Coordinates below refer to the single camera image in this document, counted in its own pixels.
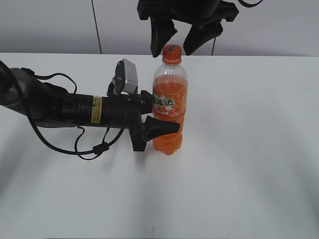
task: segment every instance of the sticker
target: sticker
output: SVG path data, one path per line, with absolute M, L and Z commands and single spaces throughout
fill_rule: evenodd
M 102 97 L 93 96 L 91 123 L 100 123 L 102 116 Z
M 169 117 L 178 116 L 186 111 L 187 89 L 178 95 L 165 95 L 153 90 L 153 111 Z

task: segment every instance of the white wall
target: white wall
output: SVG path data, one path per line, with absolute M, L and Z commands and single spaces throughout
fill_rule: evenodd
M 0 0 L 0 52 L 99 53 L 88 0 Z
M 151 27 L 138 0 L 94 0 L 105 54 L 150 54 Z M 318 0 L 264 0 L 222 22 L 215 55 L 319 56 Z M 0 52 L 99 53 L 91 0 L 2 0 Z M 182 45 L 190 25 L 176 22 L 170 43 Z M 210 55 L 212 41 L 195 55 Z

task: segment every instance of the orange liquid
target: orange liquid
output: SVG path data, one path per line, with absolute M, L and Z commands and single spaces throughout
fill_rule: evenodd
M 163 75 L 157 77 L 154 81 L 153 92 L 158 96 L 165 95 L 174 98 L 175 107 L 179 107 L 180 114 L 177 116 L 162 115 L 157 113 L 153 108 L 154 117 L 157 119 L 177 122 L 180 124 L 180 129 L 177 133 L 167 134 L 153 140 L 154 148 L 161 150 L 167 155 L 173 154 L 182 143 L 182 130 L 184 123 L 184 115 L 186 110 L 186 94 L 187 94 L 187 80 L 183 77 L 176 75 Z

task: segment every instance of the orange bottle cap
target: orange bottle cap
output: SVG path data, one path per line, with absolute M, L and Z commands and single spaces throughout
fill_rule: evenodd
M 163 48 L 163 62 L 168 65 L 181 63 L 181 47 L 177 45 L 166 45 Z

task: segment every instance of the bottle label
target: bottle label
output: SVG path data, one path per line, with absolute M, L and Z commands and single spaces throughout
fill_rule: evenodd
M 176 117 L 186 110 L 187 90 L 178 95 L 164 95 L 153 90 L 153 111 L 159 115 Z

